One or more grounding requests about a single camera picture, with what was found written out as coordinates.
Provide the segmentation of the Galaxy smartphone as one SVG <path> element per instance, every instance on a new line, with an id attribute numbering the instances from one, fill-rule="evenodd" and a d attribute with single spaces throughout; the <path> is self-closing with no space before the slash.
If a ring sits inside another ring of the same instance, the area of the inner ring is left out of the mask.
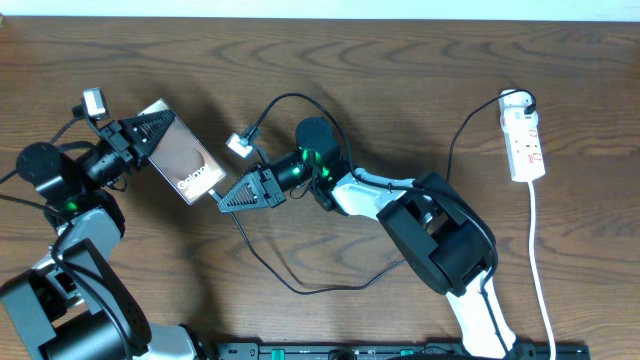
<path id="1" fill-rule="evenodd" d="M 182 199 L 193 205 L 221 182 L 226 172 L 162 98 L 138 116 L 158 115 L 162 111 L 168 112 L 172 122 L 150 161 Z"/>

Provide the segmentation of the white power strip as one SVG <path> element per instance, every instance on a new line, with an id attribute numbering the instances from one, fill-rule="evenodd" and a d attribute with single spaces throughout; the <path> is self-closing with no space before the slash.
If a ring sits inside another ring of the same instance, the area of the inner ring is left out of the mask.
<path id="1" fill-rule="evenodd" d="M 545 175 L 533 96 L 507 89 L 500 93 L 500 127 L 504 133 L 511 179 L 526 183 Z"/>

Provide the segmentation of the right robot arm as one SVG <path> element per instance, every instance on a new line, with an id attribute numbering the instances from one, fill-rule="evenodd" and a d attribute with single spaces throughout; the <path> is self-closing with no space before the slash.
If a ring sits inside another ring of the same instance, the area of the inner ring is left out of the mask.
<path id="1" fill-rule="evenodd" d="M 495 237 L 440 175 L 390 179 L 356 167 L 338 126 L 323 117 L 302 120 L 295 151 L 247 170 L 223 196 L 219 210 L 275 208 L 298 186 L 326 211 L 378 222 L 414 273 L 445 296 L 473 357 L 512 359 L 517 338 L 502 315 L 493 287 L 498 267 Z"/>

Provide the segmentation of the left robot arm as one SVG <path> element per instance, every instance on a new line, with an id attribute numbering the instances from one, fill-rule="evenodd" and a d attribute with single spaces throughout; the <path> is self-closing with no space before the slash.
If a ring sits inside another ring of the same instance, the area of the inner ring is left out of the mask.
<path id="1" fill-rule="evenodd" d="M 96 144 L 27 146 L 16 173 L 45 198 L 56 232 L 47 255 L 4 283 L 1 302 L 33 359 L 208 359 L 185 325 L 148 322 L 108 264 L 125 232 L 112 191 L 149 162 L 176 115 L 161 110 L 112 121 Z"/>

